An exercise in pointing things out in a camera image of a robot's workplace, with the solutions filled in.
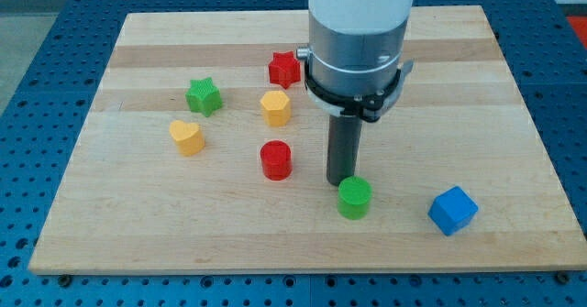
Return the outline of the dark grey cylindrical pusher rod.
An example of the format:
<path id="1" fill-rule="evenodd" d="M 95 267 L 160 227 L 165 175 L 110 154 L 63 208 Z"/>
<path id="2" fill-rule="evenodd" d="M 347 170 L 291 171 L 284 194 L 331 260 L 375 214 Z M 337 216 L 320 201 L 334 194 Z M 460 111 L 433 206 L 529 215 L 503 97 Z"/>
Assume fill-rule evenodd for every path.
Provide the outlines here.
<path id="1" fill-rule="evenodd" d="M 328 126 L 327 181 L 339 184 L 354 175 L 360 144 L 361 120 L 331 115 Z"/>

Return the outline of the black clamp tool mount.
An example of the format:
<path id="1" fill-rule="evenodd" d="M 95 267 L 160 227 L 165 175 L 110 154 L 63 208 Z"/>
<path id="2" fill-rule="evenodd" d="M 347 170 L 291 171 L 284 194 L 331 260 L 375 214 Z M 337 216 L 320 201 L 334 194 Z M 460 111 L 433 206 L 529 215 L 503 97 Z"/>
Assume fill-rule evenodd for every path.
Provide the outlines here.
<path id="1" fill-rule="evenodd" d="M 368 123 L 380 120 L 399 100 L 414 63 L 397 68 L 393 61 L 380 68 L 347 70 L 322 63 L 309 48 L 296 50 L 304 63 L 305 89 L 310 99 L 328 114 L 355 117 Z"/>

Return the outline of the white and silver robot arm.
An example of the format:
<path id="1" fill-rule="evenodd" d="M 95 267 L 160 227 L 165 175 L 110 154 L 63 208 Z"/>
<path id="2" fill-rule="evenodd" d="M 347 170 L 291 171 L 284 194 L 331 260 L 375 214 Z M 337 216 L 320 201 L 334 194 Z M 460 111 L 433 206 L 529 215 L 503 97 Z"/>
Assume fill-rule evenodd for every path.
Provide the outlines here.
<path id="1" fill-rule="evenodd" d="M 398 101 L 413 68 L 402 62 L 414 0 L 308 0 L 308 43 L 296 51 L 308 96 L 329 115 L 327 181 L 355 172 L 361 127 Z"/>

